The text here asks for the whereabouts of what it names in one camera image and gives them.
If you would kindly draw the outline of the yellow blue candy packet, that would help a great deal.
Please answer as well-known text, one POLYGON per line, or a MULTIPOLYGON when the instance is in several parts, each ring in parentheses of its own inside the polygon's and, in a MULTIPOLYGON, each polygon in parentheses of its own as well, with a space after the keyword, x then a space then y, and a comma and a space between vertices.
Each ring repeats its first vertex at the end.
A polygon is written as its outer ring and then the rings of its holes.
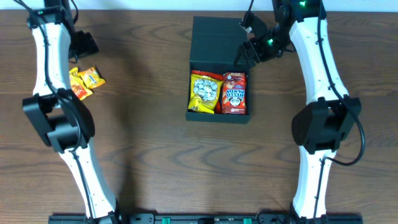
POLYGON ((78 72, 78 76, 89 89, 97 88, 106 83, 106 80, 98 73, 96 67, 78 72))

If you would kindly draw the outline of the orange yellow candy packet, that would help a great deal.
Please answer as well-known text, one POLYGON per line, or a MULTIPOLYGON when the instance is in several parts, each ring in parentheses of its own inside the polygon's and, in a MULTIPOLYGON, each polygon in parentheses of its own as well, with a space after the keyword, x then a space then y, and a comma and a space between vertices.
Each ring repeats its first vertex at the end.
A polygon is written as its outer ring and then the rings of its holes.
POLYGON ((85 98, 93 94, 93 92, 85 85, 84 81, 78 75, 77 67, 72 68, 69 71, 69 78, 71 89, 80 100, 84 100, 85 98))

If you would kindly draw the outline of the black foldable container box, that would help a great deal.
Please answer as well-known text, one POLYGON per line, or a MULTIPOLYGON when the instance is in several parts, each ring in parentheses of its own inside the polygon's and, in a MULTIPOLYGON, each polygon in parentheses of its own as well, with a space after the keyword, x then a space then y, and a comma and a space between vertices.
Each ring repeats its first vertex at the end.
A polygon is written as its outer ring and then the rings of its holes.
POLYGON ((244 72, 246 74, 246 114, 209 114, 187 110, 186 120, 241 124, 250 120, 251 69, 244 59, 234 63, 239 46, 248 40, 246 32, 239 25, 240 22, 240 18, 195 16, 189 69, 220 75, 226 72, 244 72))

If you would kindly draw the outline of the red Hello Panda box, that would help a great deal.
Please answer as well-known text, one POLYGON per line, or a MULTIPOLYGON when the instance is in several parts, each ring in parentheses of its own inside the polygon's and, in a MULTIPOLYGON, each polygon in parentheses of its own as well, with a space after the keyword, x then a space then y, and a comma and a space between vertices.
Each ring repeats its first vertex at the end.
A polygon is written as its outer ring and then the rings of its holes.
POLYGON ((221 111, 223 114, 246 114, 246 74, 223 75, 221 111))

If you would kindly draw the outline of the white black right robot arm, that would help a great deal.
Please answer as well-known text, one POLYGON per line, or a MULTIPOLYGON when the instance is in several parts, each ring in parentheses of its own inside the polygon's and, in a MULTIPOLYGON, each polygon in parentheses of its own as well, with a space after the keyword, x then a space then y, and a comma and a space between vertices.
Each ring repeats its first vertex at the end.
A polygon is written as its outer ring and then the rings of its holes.
POLYGON ((360 215, 329 215, 326 189, 336 153, 358 118, 361 102, 349 95, 338 74, 328 39, 326 10, 321 0, 272 3, 276 25, 272 28, 252 11, 240 25, 252 38, 238 50, 237 59, 253 67, 296 52, 302 68, 307 101, 294 116, 291 128, 300 151, 298 186, 281 223, 362 223, 360 215))

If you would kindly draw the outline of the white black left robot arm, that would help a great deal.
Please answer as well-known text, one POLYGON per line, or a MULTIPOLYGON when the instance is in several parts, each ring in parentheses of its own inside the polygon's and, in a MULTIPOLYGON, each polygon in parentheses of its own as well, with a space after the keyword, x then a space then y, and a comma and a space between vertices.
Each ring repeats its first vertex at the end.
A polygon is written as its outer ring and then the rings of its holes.
POLYGON ((68 0, 44 0, 42 9, 18 2, 29 13, 28 27, 37 51, 37 78, 22 109, 46 146, 65 161, 79 188, 86 212, 53 215, 50 223, 123 223, 118 201, 108 187, 94 149, 95 125, 89 109, 74 94, 69 60, 97 53, 90 33, 75 30, 78 13, 68 0))

